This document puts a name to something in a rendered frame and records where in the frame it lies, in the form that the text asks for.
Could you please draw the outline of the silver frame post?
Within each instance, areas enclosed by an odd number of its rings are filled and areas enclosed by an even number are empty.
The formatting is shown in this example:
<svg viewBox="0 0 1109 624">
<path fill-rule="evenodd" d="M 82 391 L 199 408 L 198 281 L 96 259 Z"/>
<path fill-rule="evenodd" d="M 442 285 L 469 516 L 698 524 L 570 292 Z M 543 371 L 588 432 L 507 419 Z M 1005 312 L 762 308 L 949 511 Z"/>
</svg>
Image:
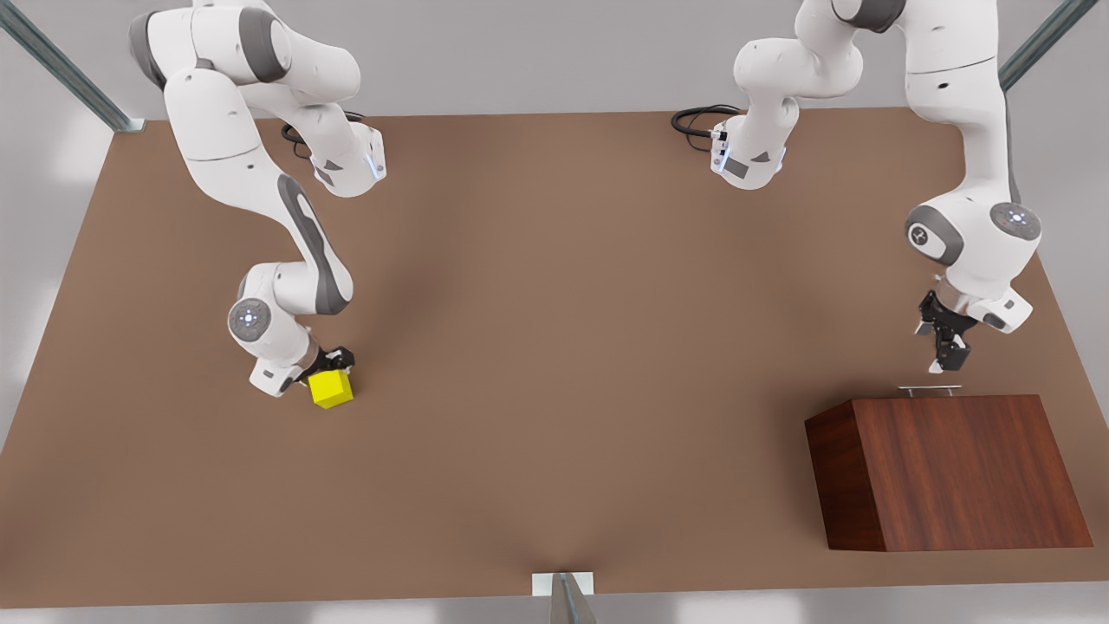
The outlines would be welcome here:
<svg viewBox="0 0 1109 624">
<path fill-rule="evenodd" d="M 0 0 L 0 29 L 112 131 L 134 133 L 146 127 L 146 120 L 128 117 L 11 0 Z"/>
<path fill-rule="evenodd" d="M 587 597 L 594 595 L 593 572 L 535 573 L 532 596 L 550 599 L 549 624 L 597 624 Z"/>
<path fill-rule="evenodd" d="M 1062 0 L 1054 8 L 1001 68 L 999 81 L 1003 92 L 1008 92 L 1086 13 L 1100 0 Z"/>
</svg>

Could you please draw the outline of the yellow cube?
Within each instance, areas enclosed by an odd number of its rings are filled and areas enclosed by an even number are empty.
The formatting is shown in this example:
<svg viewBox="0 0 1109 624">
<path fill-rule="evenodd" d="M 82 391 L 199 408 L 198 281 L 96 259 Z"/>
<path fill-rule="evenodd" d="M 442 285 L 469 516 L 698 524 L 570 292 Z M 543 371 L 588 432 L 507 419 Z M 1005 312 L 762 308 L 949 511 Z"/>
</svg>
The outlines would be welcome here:
<svg viewBox="0 0 1109 624">
<path fill-rule="evenodd" d="M 326 370 L 308 378 L 312 400 L 321 408 L 348 403 L 353 399 L 349 374 L 346 370 Z"/>
</svg>

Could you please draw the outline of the dark wooden drawer cabinet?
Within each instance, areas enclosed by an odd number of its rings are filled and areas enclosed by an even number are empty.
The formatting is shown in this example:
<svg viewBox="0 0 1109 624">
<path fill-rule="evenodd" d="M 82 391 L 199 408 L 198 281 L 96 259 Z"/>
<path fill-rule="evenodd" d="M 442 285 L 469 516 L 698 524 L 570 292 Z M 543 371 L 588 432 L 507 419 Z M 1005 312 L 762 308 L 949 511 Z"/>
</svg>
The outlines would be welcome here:
<svg viewBox="0 0 1109 624">
<path fill-rule="evenodd" d="M 1037 395 L 847 400 L 805 431 L 830 549 L 1093 545 Z"/>
</svg>

